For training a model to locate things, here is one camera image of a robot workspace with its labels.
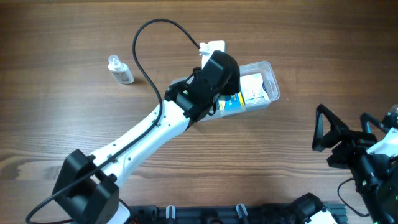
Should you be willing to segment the blue yellow VapoDrops box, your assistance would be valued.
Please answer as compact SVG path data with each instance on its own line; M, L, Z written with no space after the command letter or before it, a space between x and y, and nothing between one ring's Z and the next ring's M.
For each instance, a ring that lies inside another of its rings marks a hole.
M226 96L222 95L218 98L218 107L220 110L232 110L240 108L244 105L244 100L241 93Z

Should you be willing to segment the white blue medicine box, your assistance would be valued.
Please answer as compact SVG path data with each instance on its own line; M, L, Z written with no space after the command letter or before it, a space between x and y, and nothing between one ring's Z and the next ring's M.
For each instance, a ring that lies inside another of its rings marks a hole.
M260 103L269 99L261 73L241 76L240 85L245 104Z

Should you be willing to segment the clear plastic container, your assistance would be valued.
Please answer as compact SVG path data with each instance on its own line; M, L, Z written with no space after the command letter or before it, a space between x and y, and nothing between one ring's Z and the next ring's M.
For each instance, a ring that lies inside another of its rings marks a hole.
M261 73L264 81L265 91L268 94L269 99L260 103L245 104L240 108L232 110L220 110L218 107L218 101L216 102L216 109L210 110L211 116L206 116L202 120L209 121L212 119L220 119L226 116L232 116L240 113L250 112L254 110L261 110L267 108L271 102L278 100L280 96L279 86L275 78L271 64L267 61L261 61L256 63L250 63L239 67L240 77L245 75L252 75L255 73Z

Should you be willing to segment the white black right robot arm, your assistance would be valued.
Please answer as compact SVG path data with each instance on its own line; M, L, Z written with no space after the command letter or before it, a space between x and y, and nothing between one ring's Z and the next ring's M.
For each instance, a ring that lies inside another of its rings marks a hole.
M374 223L397 223L397 105L382 121L360 116L352 130L325 105L316 108L312 149L330 148L330 167L349 169L368 216Z

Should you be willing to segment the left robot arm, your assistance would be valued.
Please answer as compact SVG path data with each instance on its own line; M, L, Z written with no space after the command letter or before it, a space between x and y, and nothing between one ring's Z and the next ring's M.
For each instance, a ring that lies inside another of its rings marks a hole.
M126 223L119 190L160 146L208 116L221 95L239 91L239 66L214 51L193 76L174 83L155 110L113 143L85 155L79 149L62 165L52 195L75 223Z

